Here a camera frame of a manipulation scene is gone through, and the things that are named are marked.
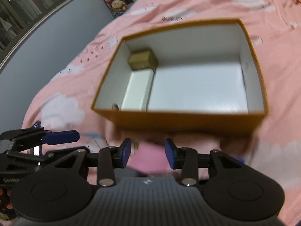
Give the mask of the pink pouch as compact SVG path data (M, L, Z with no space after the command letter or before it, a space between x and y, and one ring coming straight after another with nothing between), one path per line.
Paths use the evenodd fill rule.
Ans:
M171 169L164 146L150 142L140 142L134 148L128 160L127 167L149 177L178 177L180 175L180 170Z

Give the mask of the white rectangular box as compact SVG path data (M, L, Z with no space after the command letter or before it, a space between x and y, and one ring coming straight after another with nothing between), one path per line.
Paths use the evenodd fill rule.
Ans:
M145 111L147 109L154 75L150 68L131 73L121 104L122 111Z

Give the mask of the small brown cardboard box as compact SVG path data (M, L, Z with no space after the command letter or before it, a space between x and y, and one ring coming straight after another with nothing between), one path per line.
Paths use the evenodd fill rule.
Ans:
M130 55L128 64L132 70L151 69L155 73L158 60L152 50L141 50Z

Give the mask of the orange cardboard storage box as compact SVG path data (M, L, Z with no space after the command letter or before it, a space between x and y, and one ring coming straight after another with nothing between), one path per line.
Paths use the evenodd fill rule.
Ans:
M122 111L133 52L158 60L145 111ZM249 135L268 115L266 88L240 19L189 21L125 36L104 73L93 111L131 131Z

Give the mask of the pink cloud-print duvet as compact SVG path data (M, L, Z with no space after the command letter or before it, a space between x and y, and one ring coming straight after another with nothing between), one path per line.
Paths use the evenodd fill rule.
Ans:
M1 146L8 225L300 225L300 0L138 0Z

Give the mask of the dark window frame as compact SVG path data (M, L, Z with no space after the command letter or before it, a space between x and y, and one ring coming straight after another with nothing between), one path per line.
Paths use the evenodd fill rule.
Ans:
M27 38L73 0L1 0L1 70Z

